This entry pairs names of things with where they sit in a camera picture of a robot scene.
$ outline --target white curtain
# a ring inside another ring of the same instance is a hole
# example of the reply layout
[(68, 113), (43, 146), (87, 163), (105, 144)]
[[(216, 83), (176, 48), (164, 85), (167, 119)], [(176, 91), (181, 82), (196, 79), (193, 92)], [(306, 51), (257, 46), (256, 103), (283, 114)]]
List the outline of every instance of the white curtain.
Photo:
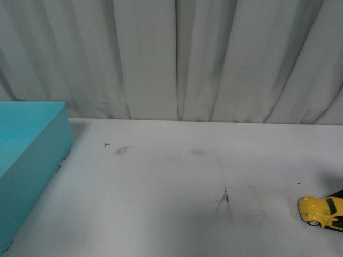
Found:
[(343, 124), (341, 0), (0, 0), (0, 101)]

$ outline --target yellow toy car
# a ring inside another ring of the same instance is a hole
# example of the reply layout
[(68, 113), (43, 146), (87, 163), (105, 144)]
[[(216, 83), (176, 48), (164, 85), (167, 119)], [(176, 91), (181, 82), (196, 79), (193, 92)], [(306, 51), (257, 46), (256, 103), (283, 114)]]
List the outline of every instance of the yellow toy car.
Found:
[(301, 219), (309, 225), (343, 232), (343, 198), (305, 196), (299, 199), (298, 207)]

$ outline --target toy car wheel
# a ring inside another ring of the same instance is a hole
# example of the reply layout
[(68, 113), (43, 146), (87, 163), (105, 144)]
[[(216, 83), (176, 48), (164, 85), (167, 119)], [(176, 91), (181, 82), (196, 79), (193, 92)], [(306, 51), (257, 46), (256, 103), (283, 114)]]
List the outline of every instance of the toy car wheel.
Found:
[(319, 226), (320, 223), (318, 221), (307, 221), (307, 224), (309, 224), (310, 226)]

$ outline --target table surface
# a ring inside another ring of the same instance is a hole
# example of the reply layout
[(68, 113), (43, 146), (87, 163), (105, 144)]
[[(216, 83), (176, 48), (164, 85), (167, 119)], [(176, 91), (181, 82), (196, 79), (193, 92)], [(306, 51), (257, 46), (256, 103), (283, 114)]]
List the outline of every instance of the table surface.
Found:
[(342, 126), (70, 124), (68, 158), (3, 257), (343, 256), (343, 233), (297, 211), (343, 189)]

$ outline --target teal plastic bin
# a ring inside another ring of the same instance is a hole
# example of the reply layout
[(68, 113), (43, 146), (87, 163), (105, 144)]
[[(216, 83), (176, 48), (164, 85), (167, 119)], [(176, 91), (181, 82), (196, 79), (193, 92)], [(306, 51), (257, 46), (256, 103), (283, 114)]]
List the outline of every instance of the teal plastic bin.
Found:
[(0, 102), (0, 255), (72, 142), (63, 102)]

